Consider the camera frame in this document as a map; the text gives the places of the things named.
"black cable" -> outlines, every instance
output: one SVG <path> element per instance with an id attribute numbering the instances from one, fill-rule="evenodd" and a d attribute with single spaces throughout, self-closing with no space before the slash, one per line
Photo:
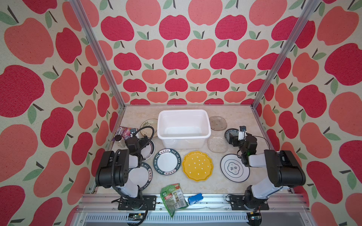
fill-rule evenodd
<path id="1" fill-rule="evenodd" d="M 112 185 L 112 188 L 122 197 L 122 198 L 125 198 L 125 199 L 128 199 L 128 200 L 132 200 L 134 202 L 141 202 L 141 203 L 144 203 L 145 204 L 145 207 L 146 207 L 146 211 L 144 213 L 144 216 L 143 218 L 140 220 L 140 222 L 136 223 L 136 224 L 129 224 L 128 225 L 132 225 L 132 226 L 138 226 L 140 225 L 145 219 L 146 219 L 146 216 L 147 216 L 147 213 L 148 213 L 148 205 L 147 205 L 147 202 L 145 202 L 144 200 L 142 199 L 136 199 L 136 198 L 133 198 L 133 197 L 129 197 L 128 195 L 124 195 L 122 192 L 121 192 L 121 189 L 120 188 L 117 188 L 116 187 L 116 184 L 115 184 L 115 178 L 114 178 L 114 171 L 115 171 L 115 162 L 117 160 L 117 157 L 118 157 L 118 154 L 120 153 L 121 150 L 118 150 L 114 156 L 113 156 L 113 160 L 112 160 L 112 165 L 111 165 L 111 185 Z"/>

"plate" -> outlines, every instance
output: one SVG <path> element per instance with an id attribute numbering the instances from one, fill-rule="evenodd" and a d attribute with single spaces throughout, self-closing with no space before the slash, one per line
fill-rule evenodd
<path id="1" fill-rule="evenodd" d="M 151 166 L 142 162 L 139 168 L 130 169 L 128 179 L 130 179 L 135 185 L 138 185 L 141 190 L 144 190 L 152 180 Z"/>
<path id="2" fill-rule="evenodd" d="M 239 136 L 239 130 L 235 129 L 235 128 L 231 128 L 231 129 L 228 129 L 225 131 L 224 136 L 225 136 L 227 143 L 229 143 L 230 134 L 233 136 Z"/>
<path id="3" fill-rule="evenodd" d="M 140 128 L 144 127 L 144 126 L 152 126 L 153 129 L 155 130 L 155 134 L 153 135 L 153 137 L 157 137 L 157 119 L 148 119 L 146 121 L 144 121 L 142 123 L 142 125 L 140 126 Z M 140 133 L 143 135 L 143 136 L 147 136 L 147 137 L 151 137 L 152 135 L 152 129 L 151 128 L 146 128 L 146 129 L 143 129 L 140 131 Z"/>
<path id="4" fill-rule="evenodd" d="M 221 159 L 221 171 L 227 179 L 234 182 L 243 182 L 250 175 L 249 167 L 242 164 L 241 159 L 235 154 L 228 154 Z"/>
<path id="5" fill-rule="evenodd" d="M 189 179 L 198 182 L 207 180 L 212 175 L 214 165 L 207 154 L 195 151 L 185 156 L 182 169 Z"/>
<path id="6" fill-rule="evenodd" d="M 211 135 L 207 140 L 207 147 L 214 153 L 225 153 L 228 142 L 222 135 Z"/>
<path id="7" fill-rule="evenodd" d="M 212 130 L 220 131 L 227 128 L 226 120 L 221 116 L 212 116 L 209 118 Z"/>
<path id="8" fill-rule="evenodd" d="M 171 148 L 165 148 L 159 151 L 153 158 L 155 170 L 162 175 L 171 175 L 176 173 L 181 165 L 180 154 Z"/>
<path id="9" fill-rule="evenodd" d="M 142 161 L 146 161 L 147 159 L 149 159 L 154 152 L 155 152 L 155 144 L 151 140 L 150 145 L 147 145 L 141 150 L 141 155 L 143 157 Z"/>

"apple wallpaper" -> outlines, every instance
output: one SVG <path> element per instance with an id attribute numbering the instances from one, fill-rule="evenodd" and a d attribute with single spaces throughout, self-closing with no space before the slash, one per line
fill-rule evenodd
<path id="1" fill-rule="evenodd" d="M 118 103 L 68 1 L 0 1 L 0 30 L 0 226 L 67 226 Z"/>
<path id="2" fill-rule="evenodd" d="M 84 10 L 126 105 L 251 104 L 302 12 L 295 0 L 91 1 L 99 23 Z M 90 47 L 86 56 L 98 65 Z M 286 59 L 280 76 L 290 70 Z"/>
<path id="3" fill-rule="evenodd" d="M 275 150 L 295 152 L 319 226 L 362 225 L 361 6 L 321 1 L 257 108 Z"/>

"red apple print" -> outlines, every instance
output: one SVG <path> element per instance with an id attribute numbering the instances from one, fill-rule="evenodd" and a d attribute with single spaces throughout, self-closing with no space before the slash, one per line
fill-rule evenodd
<path id="1" fill-rule="evenodd" d="M 108 123 L 103 120 L 96 135 L 96 143 L 98 146 L 102 146 L 106 142 L 109 133 L 108 130 Z"/>
<path id="2" fill-rule="evenodd" d="M 71 69 L 64 69 L 61 76 L 57 78 L 50 87 L 54 100 L 61 104 L 71 103 L 75 95 L 79 93 L 79 81 Z"/>
<path id="3" fill-rule="evenodd" d="M 56 0 L 44 0 L 44 1 L 35 1 L 35 0 L 23 0 L 25 5 L 29 7 L 33 12 L 37 14 L 43 14 L 48 9 L 55 9 L 57 6 Z"/>
<path id="4" fill-rule="evenodd" d="M 97 108 L 93 100 L 87 100 L 78 114 L 78 124 L 82 129 L 88 129 L 93 125 L 97 117 Z"/>
<path id="5" fill-rule="evenodd" d="M 124 101 L 125 103 L 128 103 L 128 101 L 130 101 L 130 96 L 128 95 L 128 93 L 126 93 L 126 92 L 121 92 L 121 96 L 122 96 L 123 101 Z"/>
<path id="6" fill-rule="evenodd" d="M 34 194 L 38 198 L 51 195 L 63 182 L 68 173 L 70 160 L 68 154 L 60 151 L 55 152 L 49 159 L 48 164 L 38 176 L 34 184 Z"/>
<path id="7" fill-rule="evenodd" d="M 112 70 L 112 74 L 113 74 L 113 77 L 114 77 L 114 80 L 115 80 L 116 84 L 120 85 L 122 83 L 122 81 L 123 81 L 122 74 L 119 73 L 116 70 Z"/>
<path id="8" fill-rule="evenodd" d="M 163 57 L 162 64 L 169 70 L 184 70 L 189 66 L 189 58 L 183 52 L 170 52 Z"/>
<path id="9" fill-rule="evenodd" d="M 184 99 L 171 99 L 167 102 L 168 105 L 186 105 L 187 102 Z"/>
<path id="10" fill-rule="evenodd" d="M 192 0 L 189 4 L 189 17 L 197 25 L 213 25 L 223 10 L 221 0 Z"/>
<path id="11" fill-rule="evenodd" d="M 75 15 L 70 2 L 68 2 L 68 1 L 63 2 L 62 9 L 63 9 L 64 17 L 67 20 L 70 27 L 76 31 L 81 31 L 82 26 L 80 25 L 79 20 L 78 20 L 77 16 Z"/>
<path id="12" fill-rule="evenodd" d="M 145 92 L 147 89 L 146 84 L 140 79 L 127 79 L 123 83 L 123 88 L 128 92 Z"/>
<path id="13" fill-rule="evenodd" d="M 91 95 L 94 88 L 98 85 L 97 73 L 91 67 L 86 67 L 80 77 L 80 86 L 86 95 Z"/>
<path id="14" fill-rule="evenodd" d="M 0 115 L 7 118 L 22 115 L 44 93 L 41 78 L 20 65 L 7 66 L 0 84 Z"/>
<path id="15" fill-rule="evenodd" d="M 116 121 L 117 121 L 117 118 L 118 118 L 118 114 L 117 114 L 117 112 L 114 111 L 114 112 L 112 113 L 112 117 L 111 117 L 110 120 L 109 120 L 109 130 L 110 130 L 111 132 L 113 132 L 115 123 L 116 123 Z"/>
<path id="16" fill-rule="evenodd" d="M 128 17 L 139 26 L 155 26 L 161 17 L 157 0 L 129 0 L 126 3 Z"/>
<path id="17" fill-rule="evenodd" d="M 280 83 L 275 91 L 275 100 L 282 108 L 288 108 L 292 105 L 294 96 L 285 83 Z"/>
<path id="18" fill-rule="evenodd" d="M 329 117 L 338 123 L 344 132 L 362 136 L 362 101 L 353 92 L 341 93 L 336 96 L 329 106 Z"/>
<path id="19" fill-rule="evenodd" d="M 64 226 L 70 226 L 70 223 L 72 222 L 72 219 L 74 217 L 75 212 L 77 211 L 79 205 L 76 205 L 68 214 L 67 221 L 64 224 Z"/>
<path id="20" fill-rule="evenodd" d="M 204 84 L 211 77 L 211 72 L 209 69 L 191 69 L 186 73 L 186 79 L 190 83 L 196 84 Z"/>
<path id="21" fill-rule="evenodd" d="M 340 44 L 352 35 L 358 21 L 357 13 L 346 12 L 342 7 L 336 6 L 328 11 L 320 22 L 317 38 L 327 46 Z"/>
<path id="22" fill-rule="evenodd" d="M 111 41 L 130 41 L 135 36 L 131 23 L 122 16 L 107 16 L 101 22 L 101 30 L 103 35 Z"/>
<path id="23" fill-rule="evenodd" d="M 58 146 L 66 136 L 68 130 L 74 123 L 72 113 L 63 107 L 57 107 L 50 113 L 49 118 L 45 119 L 40 131 L 40 138 L 47 147 L 54 148 Z"/>
<path id="24" fill-rule="evenodd" d="M 7 226 L 25 200 L 24 189 L 17 185 L 0 187 L 0 225 Z"/>
<path id="25" fill-rule="evenodd" d="M 297 17 L 290 16 L 279 21 L 271 32 L 272 39 L 275 41 L 287 40 L 297 20 Z M 308 21 L 299 37 L 295 41 L 295 44 L 298 46 L 298 48 L 306 48 L 312 41 L 315 32 L 316 27 L 314 21 Z"/>
<path id="26" fill-rule="evenodd" d="M 239 40 L 242 38 L 248 28 L 247 20 L 243 15 L 236 17 L 228 15 L 222 18 L 215 28 L 215 35 L 218 39 Z"/>
<path id="27" fill-rule="evenodd" d="M 142 58 L 146 60 L 155 59 L 158 60 L 163 56 L 165 47 L 158 39 L 153 40 L 139 40 L 135 46 L 136 52 Z"/>
<path id="28" fill-rule="evenodd" d="M 163 84 L 166 81 L 167 74 L 162 69 L 144 70 L 142 72 L 142 78 L 150 84 Z"/>
<path id="29" fill-rule="evenodd" d="M 223 105 L 224 101 L 220 98 L 214 99 L 208 99 L 207 101 L 204 102 L 205 105 Z"/>
<path id="30" fill-rule="evenodd" d="M 263 56 L 259 62 L 258 62 L 258 68 L 260 70 L 270 70 L 275 61 L 277 60 L 279 54 L 271 53 L 268 55 Z M 290 72 L 290 69 L 292 68 L 291 62 L 289 58 L 285 58 L 283 64 L 280 66 L 278 70 L 278 76 L 281 79 L 285 79 Z"/>
<path id="31" fill-rule="evenodd" d="M 78 37 L 67 27 L 63 29 L 63 32 L 56 34 L 55 47 L 61 59 L 68 64 L 73 63 L 75 58 L 82 53 Z"/>
<path id="32" fill-rule="evenodd" d="M 307 174 L 325 201 L 332 204 L 342 201 L 341 183 L 333 176 L 331 169 L 326 164 L 318 161 L 309 162 Z"/>
<path id="33" fill-rule="evenodd" d="M 210 60 L 210 66 L 213 69 L 232 69 L 237 62 L 234 52 L 219 52 Z"/>
<path id="34" fill-rule="evenodd" d="M 246 99 L 243 102 L 241 102 L 241 105 L 251 105 L 254 102 L 254 99 Z"/>
<path id="35" fill-rule="evenodd" d="M 341 145 L 339 155 L 344 163 L 346 163 L 353 170 L 357 179 L 362 183 L 362 166 L 361 158 L 362 153 L 360 151 L 362 141 L 352 140 L 345 142 Z"/>
<path id="36" fill-rule="evenodd" d="M 93 137 L 90 133 L 83 132 L 78 136 L 78 140 L 73 145 L 72 150 L 72 161 L 75 165 L 79 166 L 84 162 L 92 145 Z"/>
<path id="37" fill-rule="evenodd" d="M 205 91 L 190 91 L 186 93 L 186 100 L 191 103 L 202 103 L 206 100 L 207 93 Z"/>
<path id="38" fill-rule="evenodd" d="M 138 56 L 136 56 L 131 52 L 127 54 L 123 53 L 117 54 L 114 57 L 114 65 L 122 71 L 127 71 L 127 70 L 137 71 L 141 69 L 142 66 Z"/>
<path id="39" fill-rule="evenodd" d="M 130 104 L 132 104 L 132 105 L 150 105 L 150 103 L 146 99 L 133 99 L 133 100 L 131 100 Z"/>
<path id="40" fill-rule="evenodd" d="M 265 120 L 265 124 L 267 124 L 269 127 L 272 127 L 275 125 L 275 122 L 277 121 L 277 117 L 275 116 L 275 113 L 273 112 L 270 105 L 264 106 L 263 118 Z"/>
<path id="41" fill-rule="evenodd" d="M 329 55 L 324 69 L 342 85 L 358 84 L 362 81 L 362 50 L 355 43 L 345 44 Z"/>
<path id="42" fill-rule="evenodd" d="M 206 89 L 208 91 L 224 92 L 229 88 L 229 86 L 229 80 L 227 80 L 226 78 L 214 78 L 207 83 Z"/>
<path id="43" fill-rule="evenodd" d="M 89 62 L 89 64 L 92 66 L 97 66 L 98 60 L 97 60 L 96 56 L 94 55 L 91 45 L 87 45 L 85 47 L 84 52 L 85 52 L 85 57 L 87 58 L 87 61 Z"/>
<path id="44" fill-rule="evenodd" d="M 115 99 L 114 96 L 112 97 L 111 104 L 112 104 L 112 108 L 113 108 L 114 110 L 119 109 L 118 102 L 117 102 L 117 100 Z"/>
<path id="45" fill-rule="evenodd" d="M 263 85 L 263 83 L 264 83 L 264 79 L 261 79 L 261 78 L 252 81 L 248 85 L 248 91 L 250 91 L 250 92 L 258 92 L 260 90 L 261 86 Z"/>
<path id="46" fill-rule="evenodd" d="M 357 225 L 362 225 L 362 193 L 354 193 L 346 199 L 346 211 L 348 215 L 356 222 Z"/>
<path id="47" fill-rule="evenodd" d="M 96 27 L 99 23 L 99 14 L 97 7 L 91 2 L 91 0 L 80 0 L 82 3 L 84 12 L 87 15 L 89 23 L 92 27 Z"/>
<path id="48" fill-rule="evenodd" d="M 161 20 L 159 31 L 166 40 L 185 40 L 190 35 L 190 24 L 182 15 L 167 16 Z"/>
<path id="49" fill-rule="evenodd" d="M 239 45 L 238 54 L 243 59 L 259 59 L 269 49 L 269 42 L 266 39 L 248 39 Z"/>
<path id="50" fill-rule="evenodd" d="M 277 22 L 287 9 L 286 0 L 256 0 L 250 8 L 249 19 L 256 26 L 270 26 Z"/>
<path id="51" fill-rule="evenodd" d="M 229 103 L 239 103 L 244 100 L 246 96 L 247 93 L 244 91 L 230 91 L 225 94 L 224 100 Z"/>
<path id="52" fill-rule="evenodd" d="M 312 81 L 318 74 L 319 64 L 311 59 L 308 53 L 300 54 L 293 64 L 293 76 L 298 79 L 298 82 L 307 83 Z"/>
<path id="53" fill-rule="evenodd" d="M 271 141 L 271 145 L 273 146 L 274 150 L 276 152 L 279 151 L 280 143 L 279 143 L 279 138 L 278 138 L 277 134 L 275 133 L 275 131 L 273 129 L 268 129 L 266 133 Z"/>
<path id="54" fill-rule="evenodd" d="M 94 157 L 93 162 L 92 162 L 92 175 L 93 176 L 96 176 L 98 166 L 99 166 L 99 163 L 101 162 L 104 151 L 105 151 L 104 148 L 100 148 L 96 152 L 96 156 Z"/>
<path id="55" fill-rule="evenodd" d="M 283 128 L 288 138 L 293 139 L 298 135 L 298 121 L 290 111 L 284 111 L 279 115 L 279 125 Z"/>
<path id="56" fill-rule="evenodd" d="M 268 89 L 265 91 L 265 99 L 267 101 L 271 101 L 272 98 L 274 97 L 274 85 L 273 84 L 270 84 Z"/>
<path id="57" fill-rule="evenodd" d="M 298 93 L 297 101 L 312 118 L 320 117 L 327 109 L 325 94 L 320 92 L 316 85 L 302 88 Z"/>
<path id="58" fill-rule="evenodd" d="M 109 97 L 107 94 L 102 93 L 97 104 L 97 110 L 99 116 L 104 117 L 107 113 L 108 108 L 109 108 Z"/>
<path id="59" fill-rule="evenodd" d="M 187 45 L 187 53 L 195 59 L 208 59 L 216 48 L 215 41 L 211 38 L 201 40 L 192 39 Z"/>
<path id="60" fill-rule="evenodd" d="M 19 134 L 22 134 L 22 142 L 18 141 Z M 37 148 L 38 138 L 30 127 L 15 124 L 5 128 L 0 134 L 0 150 L 3 150 L 0 158 L 0 182 L 20 172 Z"/>
<path id="61" fill-rule="evenodd" d="M 54 197 L 43 202 L 35 211 L 33 220 L 29 226 L 53 226 L 62 206 L 62 199 L 59 197 Z"/>
<path id="62" fill-rule="evenodd" d="M 154 103 L 165 103 L 168 100 L 168 94 L 166 92 L 149 92 L 147 98 Z"/>
<path id="63" fill-rule="evenodd" d="M 43 64 L 54 53 L 48 30 L 34 18 L 27 18 L 22 25 L 6 29 L 4 41 L 10 52 L 27 64 Z"/>
<path id="64" fill-rule="evenodd" d="M 188 87 L 189 86 L 187 82 L 183 78 L 179 79 L 172 78 L 165 83 L 166 90 L 170 92 L 175 92 L 175 91 L 184 92 L 187 90 Z"/>
<path id="65" fill-rule="evenodd" d="M 321 202 L 313 203 L 311 212 L 319 226 L 338 226 L 331 210 Z"/>
<path id="66" fill-rule="evenodd" d="M 300 141 L 307 151 L 317 158 L 327 158 L 332 153 L 332 145 L 315 123 L 306 123 L 300 130 Z"/>
<path id="67" fill-rule="evenodd" d="M 76 204 L 80 198 L 82 198 L 90 178 L 91 174 L 89 173 L 89 169 L 87 167 L 83 167 L 78 171 L 77 177 L 68 192 L 67 202 L 69 205 Z"/>
<path id="68" fill-rule="evenodd" d="M 302 165 L 301 165 L 301 163 L 300 163 L 299 157 L 296 158 L 296 159 L 299 160 L 298 163 L 299 163 L 299 165 L 302 167 Z M 303 188 L 303 186 L 297 186 L 297 187 L 295 187 L 295 188 L 293 188 L 293 189 L 294 189 L 294 192 L 295 192 L 296 194 L 302 194 L 302 195 L 303 195 L 303 199 L 304 199 L 304 201 L 306 202 L 307 207 L 309 207 L 309 197 L 308 197 L 308 193 L 307 193 L 307 191 Z"/>

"white plate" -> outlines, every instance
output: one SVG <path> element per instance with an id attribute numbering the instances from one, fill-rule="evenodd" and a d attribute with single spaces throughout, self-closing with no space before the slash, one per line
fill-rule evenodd
<path id="1" fill-rule="evenodd" d="M 246 181 L 250 175 L 249 167 L 246 167 L 235 154 L 228 154 L 221 159 L 221 171 L 227 179 L 234 182 Z"/>
<path id="2" fill-rule="evenodd" d="M 152 180 L 151 166 L 145 162 L 142 162 L 141 167 L 130 169 L 128 178 L 135 185 L 138 185 L 141 190 L 144 190 Z"/>
<path id="3" fill-rule="evenodd" d="M 155 167 L 155 170 L 162 175 L 171 175 L 175 173 L 180 168 L 180 165 L 180 154 L 170 148 L 162 149 L 153 159 L 153 166 Z"/>
<path id="4" fill-rule="evenodd" d="M 146 161 L 147 159 L 149 159 L 153 155 L 154 152 L 155 152 L 155 144 L 151 140 L 150 144 L 141 150 L 141 154 L 143 157 L 142 161 Z"/>

